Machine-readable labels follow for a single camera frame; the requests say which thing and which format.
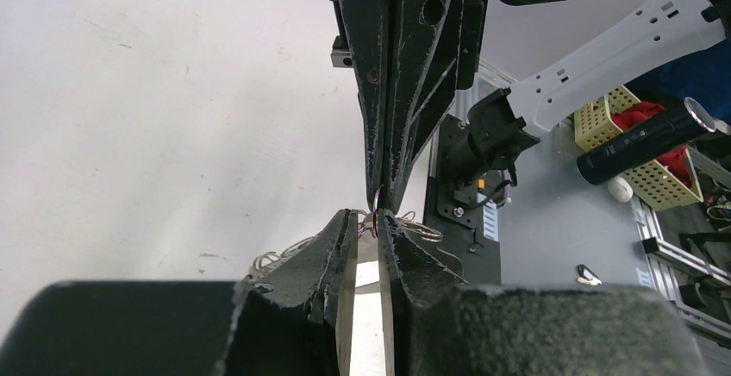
black flashlight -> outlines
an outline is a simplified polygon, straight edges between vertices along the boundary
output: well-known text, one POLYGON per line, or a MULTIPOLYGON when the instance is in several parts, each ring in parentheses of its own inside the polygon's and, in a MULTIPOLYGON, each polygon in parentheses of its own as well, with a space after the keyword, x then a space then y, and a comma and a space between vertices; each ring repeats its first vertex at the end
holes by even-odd
POLYGON ((702 135, 715 132, 713 117, 696 100, 686 97, 674 107, 582 154, 578 171, 592 185, 641 166, 702 135))

white label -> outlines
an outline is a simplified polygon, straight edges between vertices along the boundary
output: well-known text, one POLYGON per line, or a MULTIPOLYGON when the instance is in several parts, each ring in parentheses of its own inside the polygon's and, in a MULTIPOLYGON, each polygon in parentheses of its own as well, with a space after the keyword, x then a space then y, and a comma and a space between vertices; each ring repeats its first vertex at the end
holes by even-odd
MULTIPOLYGON (((478 202, 486 198, 478 194, 478 202)), ((482 235, 488 240, 500 242, 497 235, 497 205, 490 201, 482 209, 482 235)))
POLYGON ((651 276, 650 273, 645 273, 639 268, 637 268, 636 270, 637 279, 640 281, 640 285, 642 285, 643 287, 655 288, 655 284, 653 284, 653 276, 651 276))

plastic basket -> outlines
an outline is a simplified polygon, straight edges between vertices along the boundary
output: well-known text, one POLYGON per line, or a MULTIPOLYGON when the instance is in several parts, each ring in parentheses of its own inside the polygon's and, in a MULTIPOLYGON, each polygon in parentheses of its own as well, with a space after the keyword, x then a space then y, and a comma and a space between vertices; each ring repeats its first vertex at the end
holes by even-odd
MULTIPOLYGON (((609 139, 622 133, 612 121, 611 116, 639 103, 640 99, 625 87, 613 90, 574 113, 576 143, 590 151, 609 139)), ((677 206, 696 204, 703 201, 703 193, 698 186, 696 170, 685 154, 685 167, 690 174, 693 187, 689 189, 657 160, 626 171, 622 177, 632 186, 634 194, 644 200, 654 210, 668 210, 677 206)))

black cylinder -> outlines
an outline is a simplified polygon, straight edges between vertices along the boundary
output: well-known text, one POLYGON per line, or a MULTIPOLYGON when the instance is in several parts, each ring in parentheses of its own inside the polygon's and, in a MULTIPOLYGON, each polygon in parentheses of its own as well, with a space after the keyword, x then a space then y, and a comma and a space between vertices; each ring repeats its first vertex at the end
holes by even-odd
POLYGON ((688 307, 696 310, 708 307, 706 297, 703 295, 701 283, 681 285, 678 289, 680 290, 680 297, 683 299, 683 303, 688 307))
POLYGON ((713 117, 697 101, 687 97, 684 107, 658 113, 579 156, 576 163, 584 179, 600 185, 714 131, 713 117))
POLYGON ((485 166, 472 137, 468 134, 465 134, 449 149, 444 158, 444 167, 449 178, 458 179, 465 184, 473 182, 490 170, 485 166))

hole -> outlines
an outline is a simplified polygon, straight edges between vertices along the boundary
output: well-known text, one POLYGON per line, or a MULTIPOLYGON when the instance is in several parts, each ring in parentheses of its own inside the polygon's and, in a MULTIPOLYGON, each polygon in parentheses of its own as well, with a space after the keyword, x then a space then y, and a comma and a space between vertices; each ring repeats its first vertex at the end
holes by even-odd
POLYGON ((422 7, 422 18, 427 25, 434 26, 444 15, 444 4, 440 0, 427 0, 422 7))

